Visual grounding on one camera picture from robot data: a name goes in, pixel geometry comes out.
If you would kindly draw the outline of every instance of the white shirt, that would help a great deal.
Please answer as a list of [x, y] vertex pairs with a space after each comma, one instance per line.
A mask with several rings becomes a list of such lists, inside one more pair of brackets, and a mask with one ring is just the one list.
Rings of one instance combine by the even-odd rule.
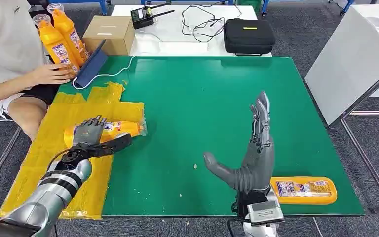
[[[0, 0], [0, 83], [46, 64], [26, 0]], [[3, 110], [0, 102], [0, 114]]]

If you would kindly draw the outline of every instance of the robotic arm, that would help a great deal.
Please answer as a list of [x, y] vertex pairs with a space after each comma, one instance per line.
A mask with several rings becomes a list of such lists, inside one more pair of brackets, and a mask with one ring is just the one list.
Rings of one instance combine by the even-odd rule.
[[269, 107], [265, 92], [261, 92], [255, 103], [250, 105], [252, 136], [240, 168], [230, 169], [219, 163], [212, 153], [204, 153], [207, 168], [238, 191], [232, 211], [237, 212], [238, 220], [244, 222], [243, 229], [248, 237], [276, 237], [278, 223], [284, 221], [277, 196], [270, 185], [274, 170], [274, 144], [269, 132]]
[[[0, 219], [0, 237], [49, 236], [62, 210], [91, 175], [89, 158], [114, 154], [132, 144], [128, 133], [99, 144], [106, 120], [100, 118], [91, 118], [77, 127], [73, 146], [56, 155], [25, 203]], [[61, 160], [54, 161], [63, 153]]]

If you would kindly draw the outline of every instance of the green table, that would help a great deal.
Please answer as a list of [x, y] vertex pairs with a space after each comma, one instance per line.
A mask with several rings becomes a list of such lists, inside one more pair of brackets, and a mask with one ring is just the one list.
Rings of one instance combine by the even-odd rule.
[[[115, 73], [129, 57], [110, 57]], [[107, 81], [129, 81], [122, 101], [145, 102], [148, 136], [114, 157], [103, 216], [230, 216], [236, 191], [211, 174], [203, 152], [240, 166], [251, 133], [249, 104], [264, 90], [271, 104], [274, 176], [326, 176], [331, 205], [282, 205], [291, 215], [363, 215], [349, 178], [291, 58], [136, 57]], [[60, 91], [77, 93], [70, 85]], [[86, 98], [89, 89], [80, 91]]]

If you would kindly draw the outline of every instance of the black case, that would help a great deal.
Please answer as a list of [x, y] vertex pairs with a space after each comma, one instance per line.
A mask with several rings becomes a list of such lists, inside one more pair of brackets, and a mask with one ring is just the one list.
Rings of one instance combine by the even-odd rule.
[[235, 54], [267, 54], [275, 44], [274, 32], [265, 20], [229, 19], [224, 40], [226, 51]]

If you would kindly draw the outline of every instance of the whiteboard stand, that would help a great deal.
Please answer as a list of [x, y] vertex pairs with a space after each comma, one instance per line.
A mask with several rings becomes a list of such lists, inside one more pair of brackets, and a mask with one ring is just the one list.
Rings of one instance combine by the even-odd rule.
[[[345, 121], [346, 116], [348, 115], [355, 115], [355, 116], [379, 116], [379, 111], [356, 111], [355, 109], [370, 95], [372, 95], [377, 89], [379, 89], [379, 80], [376, 81], [376, 83], [373, 84], [363, 95], [361, 95], [345, 112], [332, 124], [336, 123], [337, 121], [340, 121], [344, 129], [346, 130], [349, 138], [353, 142], [355, 148], [357, 149], [358, 153], [360, 154], [362, 160], [364, 161], [365, 165], [368, 167], [368, 169], [371, 172], [372, 177], [377, 182], [377, 185], [379, 187], [379, 175], [377, 174], [376, 170], [374, 169], [373, 165], [371, 164], [370, 160], [368, 159], [367, 154], [365, 154], [364, 149], [362, 149], [361, 145], [359, 144], [358, 140], [355, 138], [355, 135], [353, 134], [352, 130], [349, 128], [348, 124]], [[379, 206], [374, 207], [370, 209], [374, 213], [379, 213]]]

